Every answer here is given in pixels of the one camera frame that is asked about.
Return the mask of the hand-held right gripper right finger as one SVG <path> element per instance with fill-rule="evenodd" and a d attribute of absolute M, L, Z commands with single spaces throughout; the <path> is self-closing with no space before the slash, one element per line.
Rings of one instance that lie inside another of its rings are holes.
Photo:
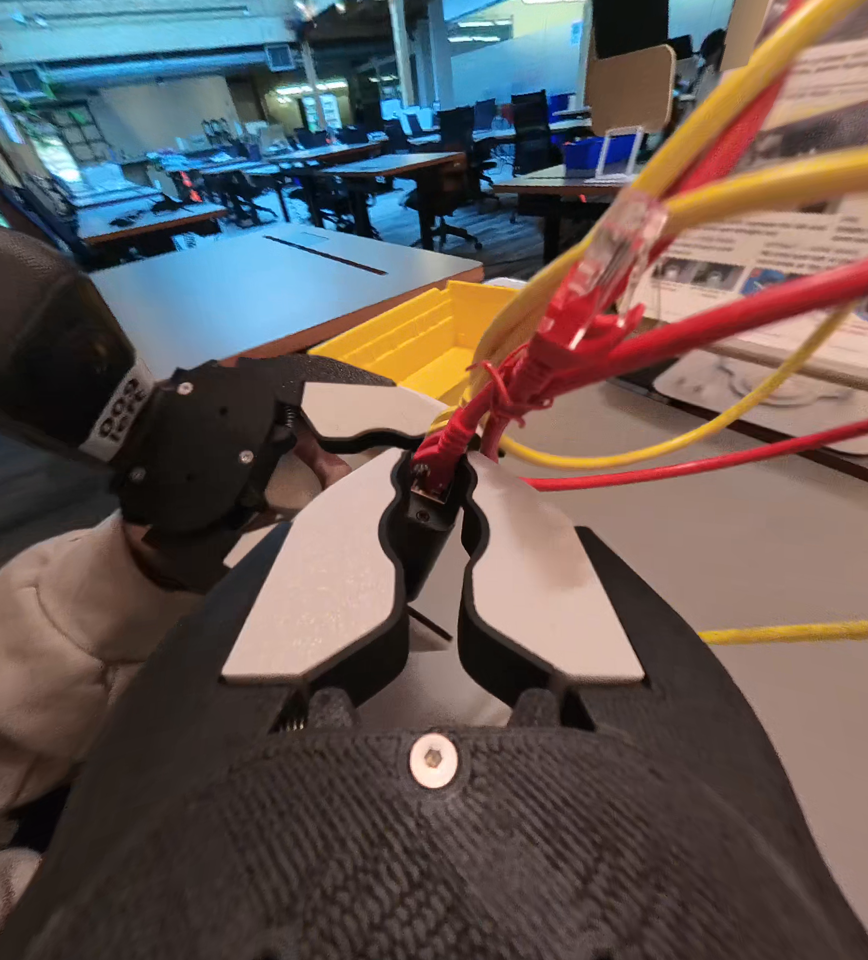
<path fill-rule="evenodd" d="M 538 491 L 479 452 L 463 462 L 467 553 L 457 648 L 508 707 L 527 690 L 638 685 L 645 670 L 581 534 Z"/>

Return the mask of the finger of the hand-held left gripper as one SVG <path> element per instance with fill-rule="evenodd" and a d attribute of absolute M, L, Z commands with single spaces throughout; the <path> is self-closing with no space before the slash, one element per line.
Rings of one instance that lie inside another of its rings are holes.
<path fill-rule="evenodd" d="M 447 410 L 437 399 L 401 386 L 309 382 L 300 412 L 326 451 L 414 451 Z"/>

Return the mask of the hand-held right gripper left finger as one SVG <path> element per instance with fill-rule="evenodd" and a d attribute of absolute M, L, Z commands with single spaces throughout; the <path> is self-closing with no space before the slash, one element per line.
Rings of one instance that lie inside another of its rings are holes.
<path fill-rule="evenodd" d="M 224 663 L 228 685 L 336 688 L 362 704 L 403 670 L 404 571 L 382 527 L 405 459 L 386 450 L 297 515 Z"/>

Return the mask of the yellow plastic bin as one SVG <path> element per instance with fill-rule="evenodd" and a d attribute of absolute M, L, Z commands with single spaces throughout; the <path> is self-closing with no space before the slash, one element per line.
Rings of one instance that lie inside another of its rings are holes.
<path fill-rule="evenodd" d="M 308 350 L 447 405 L 461 399 L 478 343 L 522 283 L 449 281 Z"/>

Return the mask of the black ethernet splitter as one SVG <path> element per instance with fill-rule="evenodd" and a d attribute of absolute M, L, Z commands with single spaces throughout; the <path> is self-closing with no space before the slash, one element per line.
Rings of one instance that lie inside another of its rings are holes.
<path fill-rule="evenodd" d="M 471 475 L 461 464 L 445 493 L 427 494 L 416 488 L 413 455 L 404 452 L 390 479 L 392 500 L 382 514 L 379 539 L 399 571 L 406 600 L 413 602 L 462 515 Z"/>

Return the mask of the person's left forearm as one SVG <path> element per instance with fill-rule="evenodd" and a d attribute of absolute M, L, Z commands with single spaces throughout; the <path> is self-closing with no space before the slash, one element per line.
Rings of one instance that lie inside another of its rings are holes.
<path fill-rule="evenodd" d="M 148 576 L 117 513 L 0 568 L 0 820 L 66 779 L 201 600 Z"/>

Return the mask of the grey desk with wooden edge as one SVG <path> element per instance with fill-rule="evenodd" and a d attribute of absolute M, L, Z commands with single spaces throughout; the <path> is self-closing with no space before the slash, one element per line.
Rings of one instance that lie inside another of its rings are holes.
<path fill-rule="evenodd" d="M 475 259 L 300 224 L 92 275 L 156 380 L 302 352 L 427 290 L 483 278 Z"/>

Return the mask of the black office chair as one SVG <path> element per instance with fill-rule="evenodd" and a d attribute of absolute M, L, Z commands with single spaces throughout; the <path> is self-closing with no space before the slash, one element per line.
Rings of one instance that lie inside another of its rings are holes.
<path fill-rule="evenodd" d="M 483 248 L 475 235 L 449 222 L 458 210 L 475 207 L 483 198 L 481 174 L 490 162 L 478 153 L 474 120 L 472 106 L 456 107 L 440 114 L 440 152 L 461 157 L 417 173 L 415 188 L 404 201 L 418 217 L 419 239 L 415 246 L 442 251 L 447 238 L 456 237 L 471 244 L 476 251 Z"/>
<path fill-rule="evenodd" d="M 547 94 L 544 89 L 513 94 L 512 174 L 525 176 L 560 164 L 560 152 L 552 140 Z"/>

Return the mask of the blue plastic bin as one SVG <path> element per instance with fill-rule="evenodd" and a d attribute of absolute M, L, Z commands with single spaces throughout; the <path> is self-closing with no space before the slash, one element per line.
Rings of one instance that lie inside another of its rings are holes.
<path fill-rule="evenodd" d="M 605 138 L 589 136 L 566 141 L 561 146 L 564 174 L 568 179 L 591 179 L 602 170 Z"/>

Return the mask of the wooden sheet stand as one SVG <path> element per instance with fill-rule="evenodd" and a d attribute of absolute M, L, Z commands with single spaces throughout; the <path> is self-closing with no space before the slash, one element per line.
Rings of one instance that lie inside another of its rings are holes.
<path fill-rule="evenodd" d="M 588 57 L 584 99 L 596 137 L 625 129 L 655 134 L 667 125 L 672 110 L 676 56 L 668 44 L 628 54 Z"/>

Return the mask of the black monitor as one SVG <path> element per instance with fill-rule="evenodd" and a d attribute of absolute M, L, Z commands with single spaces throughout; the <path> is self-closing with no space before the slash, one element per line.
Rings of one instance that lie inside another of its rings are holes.
<path fill-rule="evenodd" d="M 668 1 L 593 1 L 592 31 L 598 60 L 667 42 Z"/>

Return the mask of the printed instruction sheet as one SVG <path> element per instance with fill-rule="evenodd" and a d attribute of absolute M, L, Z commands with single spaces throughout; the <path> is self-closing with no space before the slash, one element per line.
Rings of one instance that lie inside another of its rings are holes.
<path fill-rule="evenodd" d="M 860 148 L 868 149 L 868 2 L 800 56 L 734 173 Z M 648 319 L 673 323 L 866 257 L 868 194 L 798 200 L 680 234 L 633 298 Z M 868 295 L 815 358 L 868 371 Z"/>

